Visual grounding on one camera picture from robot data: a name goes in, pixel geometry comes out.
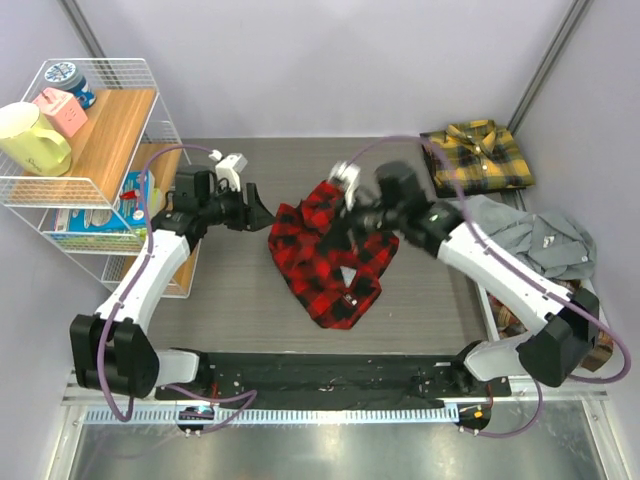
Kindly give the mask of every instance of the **folded shirt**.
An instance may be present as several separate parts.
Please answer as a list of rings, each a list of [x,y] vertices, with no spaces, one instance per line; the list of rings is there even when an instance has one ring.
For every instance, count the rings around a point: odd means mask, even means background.
[[[483,195],[470,197],[466,203],[480,228],[534,272],[557,280],[580,280],[593,275],[596,243],[568,215],[556,210],[527,213]]]
[[[421,133],[447,156],[467,195],[499,192],[534,184],[527,162],[507,127],[493,120],[450,124],[444,130]],[[453,175],[431,150],[424,161],[440,198],[455,197]]]
[[[268,239],[289,289],[323,328],[353,327],[380,295],[379,278],[398,251],[390,232],[369,235],[359,248],[323,242],[343,198],[322,182],[298,207],[281,204]]]

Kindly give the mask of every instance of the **pink container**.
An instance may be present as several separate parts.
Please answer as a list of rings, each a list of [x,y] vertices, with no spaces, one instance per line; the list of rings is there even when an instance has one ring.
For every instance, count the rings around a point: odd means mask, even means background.
[[[33,101],[47,117],[53,128],[71,138],[87,122],[87,114],[73,93],[45,88]]]

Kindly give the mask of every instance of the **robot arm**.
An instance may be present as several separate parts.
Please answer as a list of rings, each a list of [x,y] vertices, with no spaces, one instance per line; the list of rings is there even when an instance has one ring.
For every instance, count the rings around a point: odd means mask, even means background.
[[[153,312],[166,286],[195,250],[208,227],[225,225],[257,231],[273,223],[255,184],[246,185],[246,203],[239,173],[246,166],[239,154],[228,155],[212,171],[191,165],[175,178],[172,209],[152,220],[153,253],[148,241],[118,288],[92,316],[78,315],[70,328],[76,378],[80,386],[100,389],[97,375],[98,341],[105,320],[116,311],[105,351],[105,372],[112,392],[144,398],[160,385],[195,379],[200,354],[185,350],[155,351],[147,339]]]
[[[329,180],[349,191],[354,179],[357,185],[358,177],[357,166],[339,164]],[[415,172],[406,163],[382,165],[376,170],[376,180],[381,191],[379,201],[362,205],[357,199],[345,198],[345,209],[332,226],[334,235],[335,230],[338,234],[350,232],[358,239],[374,231],[400,231],[413,246],[486,288],[528,330],[509,339],[474,342],[463,349],[458,355],[461,386],[519,374],[529,374],[552,387],[562,384],[595,346],[598,330],[548,295],[567,298],[596,317],[597,297],[585,289],[572,294],[535,274],[474,224],[480,243],[460,210],[448,202],[427,200]]]

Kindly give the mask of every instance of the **wooden shelf board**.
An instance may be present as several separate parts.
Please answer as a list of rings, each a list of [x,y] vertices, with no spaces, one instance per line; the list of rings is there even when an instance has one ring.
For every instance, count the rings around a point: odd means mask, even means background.
[[[146,161],[151,158],[154,153],[171,145],[175,144],[141,143],[140,146],[138,146],[136,156],[133,158],[133,162],[131,163],[131,170],[142,170]],[[172,150],[165,153],[151,164],[150,170],[153,174],[153,178],[155,179],[155,187],[159,188],[163,195],[169,191],[169,188],[173,184],[173,178],[176,175],[176,170],[180,163],[180,155],[182,155],[181,150]]]
[[[89,178],[113,203],[155,97],[153,89],[97,90],[96,102],[86,111],[87,123],[68,139],[72,164],[61,178]],[[38,178],[28,172],[24,176]],[[57,199],[68,200],[67,182],[49,183],[50,188],[41,189],[39,201],[55,204]],[[21,192],[21,188],[30,190],[33,186],[25,182],[21,187],[18,183],[14,189],[16,198],[31,193]]]
[[[193,271],[196,268],[196,258],[198,257],[198,249],[200,245],[196,247],[193,253],[187,258],[187,261],[182,264],[182,266],[176,271],[173,276],[173,281],[180,285],[180,288],[187,293],[189,292],[189,287],[191,286],[191,280],[193,279]],[[128,256],[124,261],[124,267],[122,268],[122,278],[127,274],[131,265],[135,261],[136,257]]]

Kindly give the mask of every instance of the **yellow plaid shirt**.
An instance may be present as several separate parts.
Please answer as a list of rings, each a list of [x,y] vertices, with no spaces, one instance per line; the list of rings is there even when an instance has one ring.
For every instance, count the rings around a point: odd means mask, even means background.
[[[520,149],[506,127],[493,120],[452,124],[446,130],[421,134],[451,160],[467,194],[523,188],[534,184]],[[440,197],[455,195],[451,173],[425,150],[425,161]]]

